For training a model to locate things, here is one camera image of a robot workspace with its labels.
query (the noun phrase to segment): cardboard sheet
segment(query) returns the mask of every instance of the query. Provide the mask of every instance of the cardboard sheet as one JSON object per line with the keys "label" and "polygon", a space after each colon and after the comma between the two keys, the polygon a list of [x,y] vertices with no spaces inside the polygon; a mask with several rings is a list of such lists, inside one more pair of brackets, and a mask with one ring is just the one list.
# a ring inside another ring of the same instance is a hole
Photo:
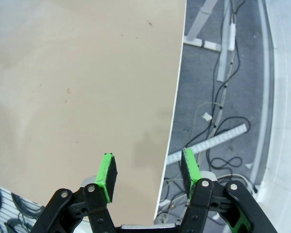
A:
{"label": "cardboard sheet", "polygon": [[115,225],[151,225],[184,14],[184,0],[0,0],[0,186],[46,205],[113,152]]}

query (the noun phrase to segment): white plastic strip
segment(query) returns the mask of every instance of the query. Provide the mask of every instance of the white plastic strip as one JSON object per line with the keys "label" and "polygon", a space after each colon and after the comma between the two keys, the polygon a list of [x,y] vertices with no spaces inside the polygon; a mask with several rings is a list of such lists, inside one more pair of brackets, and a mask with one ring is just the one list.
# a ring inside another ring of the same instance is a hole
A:
{"label": "white plastic strip", "polygon": [[230,5],[229,0],[224,0],[224,21],[222,27],[222,42],[221,54],[218,68],[217,81],[224,82],[226,73],[227,49],[228,49],[228,34],[229,34],[229,20],[230,20]]}
{"label": "white plastic strip", "polygon": [[213,43],[210,41],[205,40],[204,44],[203,44],[203,40],[195,38],[194,40],[188,40],[187,36],[183,36],[183,43],[187,44],[187,45],[194,45],[194,46],[198,46],[198,47],[203,47],[209,50],[213,50],[213,51],[217,51],[220,52],[221,51],[221,45],[217,44],[217,43]]}
{"label": "white plastic strip", "polygon": [[[194,154],[197,154],[201,151],[204,151],[204,150],[208,150],[214,146],[217,146],[221,143],[224,143],[234,137],[237,137],[243,133],[247,132],[247,127],[246,125],[243,123],[229,131],[226,131],[224,133],[221,133],[217,136],[214,136],[208,140],[205,140],[203,142],[200,142],[200,143],[197,143],[191,147],[189,147],[190,149],[192,149],[193,153]],[[175,163],[175,162],[178,162],[180,161],[181,159],[181,151],[177,151],[175,153],[172,153],[170,154],[168,157],[167,157],[167,162],[166,164],[169,165],[169,164],[172,164],[172,163]]]}
{"label": "white plastic strip", "polygon": [[212,13],[212,9],[216,5],[218,0],[206,0],[203,7],[198,12],[193,25],[191,26],[191,29],[188,33],[188,40],[193,41],[197,35],[199,34],[200,30],[205,25],[208,17]]}

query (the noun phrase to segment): green foam pad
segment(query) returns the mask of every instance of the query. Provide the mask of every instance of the green foam pad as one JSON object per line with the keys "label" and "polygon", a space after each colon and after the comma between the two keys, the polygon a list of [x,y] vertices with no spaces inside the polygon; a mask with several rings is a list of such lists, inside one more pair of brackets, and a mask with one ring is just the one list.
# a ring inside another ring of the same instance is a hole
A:
{"label": "green foam pad", "polygon": [[188,199],[191,199],[195,185],[202,176],[199,172],[193,151],[185,148],[182,150],[181,154],[181,173]]}
{"label": "green foam pad", "polygon": [[103,189],[107,203],[112,202],[115,180],[117,176],[116,163],[112,153],[104,154],[95,182]]}

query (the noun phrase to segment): flat panel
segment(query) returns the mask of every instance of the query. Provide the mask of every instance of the flat panel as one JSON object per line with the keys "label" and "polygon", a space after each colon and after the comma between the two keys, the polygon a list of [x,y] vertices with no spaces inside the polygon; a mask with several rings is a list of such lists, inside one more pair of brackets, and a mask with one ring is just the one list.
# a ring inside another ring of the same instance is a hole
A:
{"label": "flat panel", "polygon": [[152,224],[184,6],[0,1],[0,186],[45,205],[58,188],[76,191],[113,152],[115,224]]}

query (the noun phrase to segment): metal screw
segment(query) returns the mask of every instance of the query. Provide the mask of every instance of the metal screw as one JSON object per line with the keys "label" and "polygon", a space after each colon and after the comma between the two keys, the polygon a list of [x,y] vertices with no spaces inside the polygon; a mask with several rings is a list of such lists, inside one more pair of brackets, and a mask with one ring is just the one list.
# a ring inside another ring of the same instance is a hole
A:
{"label": "metal screw", "polygon": [[62,198],[66,198],[68,196],[68,192],[67,191],[62,192],[61,196]]}
{"label": "metal screw", "polygon": [[234,183],[233,183],[233,184],[231,184],[231,189],[232,189],[232,190],[236,190],[236,189],[237,189],[237,185],[236,185],[236,184],[234,184]]}
{"label": "metal screw", "polygon": [[197,221],[197,220],[198,220],[198,216],[197,216],[197,215],[193,215],[193,216],[192,216],[192,220],[193,220],[193,221]]}
{"label": "metal screw", "polygon": [[207,187],[208,185],[209,185],[209,182],[208,181],[203,181],[202,182],[202,186]]}
{"label": "metal screw", "polygon": [[95,190],[95,187],[94,186],[89,186],[87,188],[87,191],[89,191],[89,192],[93,192],[94,190]]}

